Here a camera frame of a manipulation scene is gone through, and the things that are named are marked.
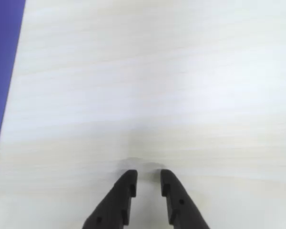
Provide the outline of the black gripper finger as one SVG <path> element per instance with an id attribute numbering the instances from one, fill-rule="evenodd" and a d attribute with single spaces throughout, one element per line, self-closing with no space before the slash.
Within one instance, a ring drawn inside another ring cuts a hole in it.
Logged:
<path id="1" fill-rule="evenodd" d="M 166 198 L 168 221 L 175 229 L 207 229 L 209 226 L 177 176 L 160 172 L 161 193 Z"/>
<path id="2" fill-rule="evenodd" d="M 129 225 L 131 200 L 136 197 L 137 170 L 124 172 L 84 222 L 84 229 L 122 229 Z"/>

